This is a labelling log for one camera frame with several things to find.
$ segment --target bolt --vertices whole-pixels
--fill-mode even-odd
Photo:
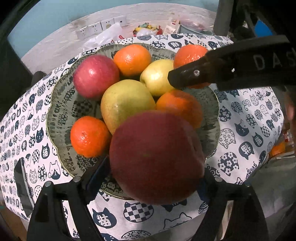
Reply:
[[[215,180],[216,180],[216,182],[219,182],[219,183],[223,181],[223,179],[221,177],[218,177],[218,176],[215,177]]]
[[[51,181],[47,181],[46,183],[44,183],[44,186],[49,187],[52,184]]]
[[[73,178],[73,181],[75,183],[79,182],[80,180],[81,180],[81,177],[79,177],[79,176],[76,176],[76,177]]]
[[[200,75],[200,71],[196,69],[195,71],[193,71],[193,74],[195,77],[198,77]]]

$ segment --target wall socket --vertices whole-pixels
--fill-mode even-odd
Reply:
[[[76,34],[77,34],[78,39],[80,39],[80,40],[85,39],[89,36],[89,29],[87,26],[83,27],[79,30],[76,30]]]
[[[88,29],[89,29],[89,36],[101,33],[102,32],[101,22],[88,25]]]
[[[126,25],[126,16],[121,15],[121,16],[115,17],[114,22],[115,23],[120,23],[120,26],[124,26],[124,25]]]
[[[101,25],[102,25],[102,29],[103,31],[110,28],[111,25],[113,25],[115,22],[114,22],[114,18],[110,18],[110,19],[106,19],[106,20],[102,20],[101,21]]]

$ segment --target tablecloth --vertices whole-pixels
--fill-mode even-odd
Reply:
[[[172,34],[142,36],[123,39],[114,44],[148,43],[156,48],[177,52],[181,46],[198,44],[215,49],[231,40],[220,36]],[[13,170],[18,160],[24,163],[26,181],[34,202],[43,184],[64,183],[72,178],[58,160],[47,129],[47,112],[51,105],[51,93],[59,78],[82,56],[96,50],[80,53],[67,63],[54,69],[40,80],[9,109],[0,123],[0,184],[7,207],[26,217],[20,203]],[[213,175],[230,183],[241,184],[266,158],[277,140],[283,125],[283,114],[272,88],[250,88],[219,91],[215,84],[210,88],[219,101],[219,143],[207,158],[206,167]],[[79,237],[67,201],[63,202],[69,231]],[[125,201],[99,192],[88,205],[97,228],[105,240],[131,240],[147,237],[188,222],[207,210],[195,192],[186,200],[172,205],[155,206]]]

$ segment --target fruit bowl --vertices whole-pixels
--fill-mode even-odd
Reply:
[[[175,53],[167,49],[157,49],[148,44],[141,43],[152,56],[152,61],[158,59],[174,59]],[[74,122],[82,116],[95,116],[102,120],[100,103],[81,97],[74,88],[73,73],[81,62],[90,55],[101,54],[113,58],[115,53],[126,45],[111,44],[104,46],[96,52],[75,58],[69,71],[56,83],[52,96],[51,107],[47,115],[47,131],[51,142],[56,147],[63,169],[71,176],[81,176],[87,168],[92,167],[99,158],[86,158],[78,155],[71,145],[70,132]],[[196,132],[202,143],[205,156],[216,148],[220,126],[218,122],[219,104],[214,92],[209,87],[203,89],[185,88],[183,91],[193,95],[202,105],[204,118],[201,128]],[[105,193],[121,198],[130,199],[120,188],[117,182],[109,175],[101,186]]]

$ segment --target mandarin orange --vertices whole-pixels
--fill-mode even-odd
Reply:
[[[92,116],[78,119],[70,133],[74,150],[87,158],[103,154],[110,144],[111,137],[106,124]]]
[[[189,44],[181,47],[175,55],[174,69],[200,59],[206,54],[207,51],[208,50],[201,45]],[[202,89],[209,85],[209,83],[201,83],[193,85],[190,88]]]
[[[151,55],[143,46],[132,44],[120,49],[113,60],[123,76],[133,77],[140,75],[151,63]]]
[[[180,90],[162,95],[156,102],[156,109],[184,118],[193,128],[199,128],[203,118],[202,106],[197,99]]]

